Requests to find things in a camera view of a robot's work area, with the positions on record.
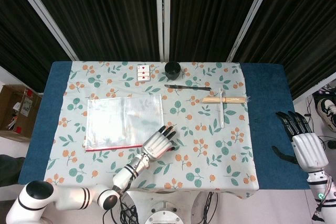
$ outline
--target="black curtain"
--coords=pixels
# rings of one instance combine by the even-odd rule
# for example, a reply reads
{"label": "black curtain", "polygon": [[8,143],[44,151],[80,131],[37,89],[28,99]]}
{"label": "black curtain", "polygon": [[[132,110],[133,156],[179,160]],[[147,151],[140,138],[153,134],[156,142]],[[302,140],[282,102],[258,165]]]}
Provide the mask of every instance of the black curtain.
{"label": "black curtain", "polygon": [[253,0],[171,0],[170,59],[225,61]]}
{"label": "black curtain", "polygon": [[264,0],[234,61],[282,64],[295,99],[336,72],[336,0]]}
{"label": "black curtain", "polygon": [[42,2],[81,60],[160,60],[156,0]]}
{"label": "black curtain", "polygon": [[27,0],[0,0],[0,66],[43,92],[52,62],[69,60]]}

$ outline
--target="shoe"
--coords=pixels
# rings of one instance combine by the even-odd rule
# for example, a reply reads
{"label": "shoe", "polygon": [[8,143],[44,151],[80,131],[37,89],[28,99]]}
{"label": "shoe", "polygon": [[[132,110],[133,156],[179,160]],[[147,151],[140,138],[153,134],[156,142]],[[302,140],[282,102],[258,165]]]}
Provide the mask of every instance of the shoe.
{"label": "shoe", "polygon": [[317,113],[331,131],[336,132],[336,105],[324,98],[317,104]]}

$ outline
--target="robot finger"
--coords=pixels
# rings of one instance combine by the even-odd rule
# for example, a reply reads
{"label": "robot finger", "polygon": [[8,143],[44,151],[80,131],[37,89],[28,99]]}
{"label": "robot finger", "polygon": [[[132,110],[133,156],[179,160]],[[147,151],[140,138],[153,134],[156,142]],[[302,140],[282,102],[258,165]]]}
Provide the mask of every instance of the robot finger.
{"label": "robot finger", "polygon": [[293,120],[291,117],[281,111],[277,112],[276,115],[279,117],[281,120],[287,135],[289,136],[290,140],[292,141],[292,137],[295,135],[300,134],[298,128],[295,126]]}
{"label": "robot finger", "polygon": [[164,131],[165,128],[166,128],[166,126],[164,125],[164,126],[162,126],[158,131],[159,131],[160,133],[162,133],[162,132]]}
{"label": "robot finger", "polygon": [[173,131],[172,133],[170,133],[170,134],[167,136],[168,140],[170,140],[175,134],[176,134],[176,131]]}
{"label": "robot finger", "polygon": [[306,118],[305,118],[303,115],[301,115],[300,113],[298,113],[298,112],[295,112],[295,114],[296,114],[298,117],[301,118],[301,120],[302,120],[302,122],[303,122],[303,124],[304,124],[304,126],[305,126],[305,128],[306,128],[306,130],[307,130],[307,132],[308,132],[308,133],[312,133],[312,130],[311,130],[311,128],[310,128],[310,126],[309,126],[309,124],[308,124]]}
{"label": "robot finger", "polygon": [[293,113],[291,111],[288,111],[288,114],[289,114],[290,117],[293,118],[293,121],[294,121],[295,125],[297,126],[299,132],[300,133],[306,133],[307,130],[306,130],[306,127],[303,124],[303,121],[302,121],[301,117],[297,116],[295,113]]}
{"label": "robot finger", "polygon": [[278,147],[272,145],[272,150],[274,151],[275,155],[277,155],[278,157],[280,157],[283,160],[289,161],[293,164],[298,164],[298,160],[296,159],[295,156],[290,156],[290,155],[285,155],[284,153],[282,153]]}
{"label": "robot finger", "polygon": [[172,130],[172,128],[173,128],[173,126],[170,126],[168,129],[166,129],[166,130],[162,133],[162,135],[167,136],[168,133],[169,133],[169,131]]}

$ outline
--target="black cup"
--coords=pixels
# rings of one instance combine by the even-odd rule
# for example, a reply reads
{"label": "black cup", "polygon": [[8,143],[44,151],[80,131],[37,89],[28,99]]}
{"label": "black cup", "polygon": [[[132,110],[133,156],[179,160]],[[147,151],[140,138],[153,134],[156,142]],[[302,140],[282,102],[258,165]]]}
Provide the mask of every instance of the black cup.
{"label": "black cup", "polygon": [[176,78],[180,75],[181,66],[176,61],[170,61],[164,67],[164,71],[168,79],[176,80]]}

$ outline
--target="bundle of chopsticks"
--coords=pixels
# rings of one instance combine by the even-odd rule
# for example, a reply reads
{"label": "bundle of chopsticks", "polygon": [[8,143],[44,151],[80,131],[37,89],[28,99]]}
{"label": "bundle of chopsticks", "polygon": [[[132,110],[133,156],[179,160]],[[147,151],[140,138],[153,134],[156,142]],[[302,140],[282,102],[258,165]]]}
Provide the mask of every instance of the bundle of chopsticks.
{"label": "bundle of chopsticks", "polygon": [[[202,99],[203,103],[220,103],[221,99],[219,97],[205,97]],[[246,97],[222,97],[222,102],[224,103],[246,103]]]}

